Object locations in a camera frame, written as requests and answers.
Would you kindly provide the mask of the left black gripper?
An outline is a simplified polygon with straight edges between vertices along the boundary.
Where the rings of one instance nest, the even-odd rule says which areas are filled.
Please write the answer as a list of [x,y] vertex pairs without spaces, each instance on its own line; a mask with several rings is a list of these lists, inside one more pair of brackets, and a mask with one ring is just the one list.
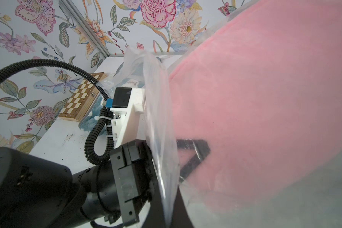
[[[181,167],[179,182],[184,182],[208,157],[208,142],[201,139],[177,139],[177,148],[192,151],[193,156]],[[133,140],[110,152],[123,226],[140,222],[139,214],[157,192],[157,177],[152,153],[145,140]]]

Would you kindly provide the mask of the clear plastic vacuum bag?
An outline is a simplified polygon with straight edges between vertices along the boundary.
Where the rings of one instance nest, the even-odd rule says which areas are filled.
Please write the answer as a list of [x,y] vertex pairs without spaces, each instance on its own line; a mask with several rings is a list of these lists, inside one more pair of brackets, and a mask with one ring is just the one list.
[[[129,48],[167,213],[196,228],[342,228],[342,1],[138,1],[183,51]],[[202,15],[213,8],[217,23]]]

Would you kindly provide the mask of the pink blanket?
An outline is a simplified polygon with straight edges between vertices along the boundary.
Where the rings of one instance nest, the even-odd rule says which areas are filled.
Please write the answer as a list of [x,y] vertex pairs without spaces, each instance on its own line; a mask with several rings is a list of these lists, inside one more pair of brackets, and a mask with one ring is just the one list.
[[258,1],[171,73],[186,180],[213,211],[271,196],[342,151],[342,1]]

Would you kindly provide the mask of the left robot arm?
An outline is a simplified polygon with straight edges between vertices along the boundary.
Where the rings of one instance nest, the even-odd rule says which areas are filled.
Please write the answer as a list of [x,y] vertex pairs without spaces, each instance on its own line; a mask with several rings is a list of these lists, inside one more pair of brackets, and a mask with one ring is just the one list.
[[180,193],[172,220],[165,220],[151,150],[134,140],[110,153],[110,160],[72,174],[58,163],[0,148],[0,228],[76,228],[104,218],[111,228],[140,222],[143,228],[191,228]]

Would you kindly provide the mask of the wooden chessboard box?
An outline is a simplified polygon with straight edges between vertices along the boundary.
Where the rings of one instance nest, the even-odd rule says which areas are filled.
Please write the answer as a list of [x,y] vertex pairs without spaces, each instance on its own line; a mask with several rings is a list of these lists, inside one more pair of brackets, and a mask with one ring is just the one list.
[[84,79],[75,93],[65,103],[59,113],[59,118],[67,121],[80,122],[90,110],[91,105],[98,98],[99,94],[100,92],[96,86]]

